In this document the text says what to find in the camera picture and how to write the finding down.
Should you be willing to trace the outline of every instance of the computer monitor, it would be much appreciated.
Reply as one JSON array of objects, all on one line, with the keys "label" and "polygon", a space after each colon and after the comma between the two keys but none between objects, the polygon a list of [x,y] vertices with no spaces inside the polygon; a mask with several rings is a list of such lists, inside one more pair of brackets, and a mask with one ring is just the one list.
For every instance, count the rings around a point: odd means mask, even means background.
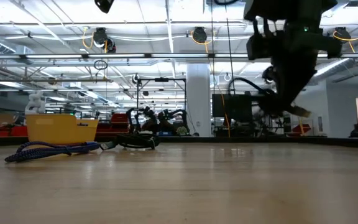
[{"label": "computer monitor", "polygon": [[212,95],[212,116],[225,118],[227,116],[239,122],[252,121],[252,102],[247,95]]}]

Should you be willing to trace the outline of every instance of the cable bundle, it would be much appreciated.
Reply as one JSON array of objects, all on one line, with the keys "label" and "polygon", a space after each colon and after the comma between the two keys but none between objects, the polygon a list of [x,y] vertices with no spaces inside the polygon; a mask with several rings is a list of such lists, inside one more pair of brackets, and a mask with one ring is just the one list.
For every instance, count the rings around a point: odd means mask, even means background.
[{"label": "cable bundle", "polygon": [[[154,150],[160,144],[160,140],[153,134],[120,134],[116,136],[113,141],[99,144],[97,142],[86,142],[80,145],[59,146],[49,144],[47,142],[33,141],[21,145],[15,154],[5,158],[6,162],[22,162],[31,159],[41,159],[49,156],[56,156],[59,154],[71,155],[73,153],[89,153],[90,151],[101,148],[102,150],[115,148],[117,145],[132,149],[148,149]],[[46,146],[36,149],[25,148],[29,146]]]}]

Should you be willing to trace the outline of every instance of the white pillar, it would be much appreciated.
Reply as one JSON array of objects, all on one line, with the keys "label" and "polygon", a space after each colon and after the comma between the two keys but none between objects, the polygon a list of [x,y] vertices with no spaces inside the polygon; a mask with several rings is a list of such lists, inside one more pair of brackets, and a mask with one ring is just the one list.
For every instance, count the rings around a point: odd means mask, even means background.
[{"label": "white pillar", "polygon": [[209,65],[187,65],[187,113],[190,133],[211,136],[211,103],[209,93]]}]

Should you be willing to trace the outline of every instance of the table surface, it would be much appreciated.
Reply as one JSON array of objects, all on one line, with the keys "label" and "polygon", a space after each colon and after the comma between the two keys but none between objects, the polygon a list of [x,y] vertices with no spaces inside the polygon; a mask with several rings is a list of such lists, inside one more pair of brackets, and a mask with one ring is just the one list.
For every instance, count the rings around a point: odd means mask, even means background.
[{"label": "table surface", "polygon": [[6,164],[0,223],[358,223],[358,149],[161,144]]}]

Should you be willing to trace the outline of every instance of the yellow bin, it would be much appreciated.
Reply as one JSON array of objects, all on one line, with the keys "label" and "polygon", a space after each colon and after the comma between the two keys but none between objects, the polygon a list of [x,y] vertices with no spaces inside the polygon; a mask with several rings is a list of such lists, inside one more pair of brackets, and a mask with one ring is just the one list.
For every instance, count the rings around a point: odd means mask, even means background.
[{"label": "yellow bin", "polygon": [[29,141],[76,144],[94,141],[99,120],[76,119],[70,114],[26,115]]}]

